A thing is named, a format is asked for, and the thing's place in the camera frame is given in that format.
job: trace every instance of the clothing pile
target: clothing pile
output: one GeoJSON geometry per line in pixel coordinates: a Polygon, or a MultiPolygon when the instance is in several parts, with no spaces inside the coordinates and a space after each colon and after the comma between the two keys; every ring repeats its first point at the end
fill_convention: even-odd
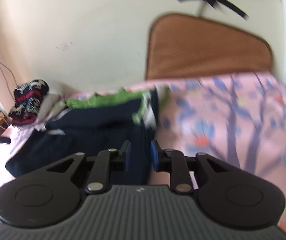
{"type": "Polygon", "coordinates": [[[35,122],[44,96],[48,93],[48,85],[37,79],[21,85],[14,90],[15,105],[9,111],[12,125],[22,126],[35,122]]]}
{"type": "Polygon", "coordinates": [[[43,130],[35,130],[7,162],[6,169],[18,177],[76,152],[95,156],[105,149],[120,149],[123,142],[129,140],[129,169],[112,172],[110,182],[146,184],[159,106],[164,105],[169,93],[170,89],[165,86],[136,92],[121,89],[116,94],[95,94],[86,100],[59,102],[58,105],[67,108],[47,122],[43,130]]]}

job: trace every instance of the green cloth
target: green cloth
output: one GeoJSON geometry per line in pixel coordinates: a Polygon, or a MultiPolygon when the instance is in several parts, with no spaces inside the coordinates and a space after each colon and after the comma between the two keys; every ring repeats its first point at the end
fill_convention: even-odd
{"type": "Polygon", "coordinates": [[[121,88],[116,94],[93,95],[86,100],[67,99],[65,104],[70,108],[94,108],[103,106],[116,106],[128,101],[141,99],[141,106],[137,113],[133,114],[132,119],[135,124],[140,124],[148,107],[148,100],[151,98],[149,89],[136,92],[126,91],[121,88]]]}
{"type": "Polygon", "coordinates": [[[143,94],[149,92],[149,89],[136,92],[128,92],[124,88],[121,88],[116,94],[106,94],[102,96],[95,94],[86,100],[67,99],[65,104],[70,108],[116,106],[131,100],[140,99],[143,97],[143,94]]]}

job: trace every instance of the screw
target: screw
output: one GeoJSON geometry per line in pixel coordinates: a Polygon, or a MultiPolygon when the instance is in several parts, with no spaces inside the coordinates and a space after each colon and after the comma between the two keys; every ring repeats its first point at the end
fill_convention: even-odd
{"type": "Polygon", "coordinates": [[[92,182],[87,185],[88,190],[98,191],[104,188],[104,185],[100,182],[92,182]]]}
{"type": "Polygon", "coordinates": [[[178,184],[175,189],[180,192],[189,192],[192,187],[188,184],[178,184]]]}

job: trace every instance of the white wall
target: white wall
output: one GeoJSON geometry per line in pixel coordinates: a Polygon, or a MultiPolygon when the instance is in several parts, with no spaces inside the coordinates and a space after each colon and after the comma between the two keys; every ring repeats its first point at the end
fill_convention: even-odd
{"type": "MultiPolygon", "coordinates": [[[[275,54],[275,73],[282,75],[282,0],[229,1],[249,15],[248,21],[223,6],[218,10],[206,7],[204,16],[266,39],[275,54]]],[[[195,14],[200,4],[0,0],[0,53],[19,82],[42,78],[56,92],[116,88],[143,80],[153,20],[169,12],[195,14]]]]}

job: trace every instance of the bed headboard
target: bed headboard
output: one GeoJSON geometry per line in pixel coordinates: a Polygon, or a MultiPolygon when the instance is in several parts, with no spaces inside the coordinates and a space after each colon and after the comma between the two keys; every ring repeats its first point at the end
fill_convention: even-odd
{"type": "Polygon", "coordinates": [[[169,14],[150,30],[146,79],[271,71],[273,55],[262,38],[203,18],[169,14]]]}

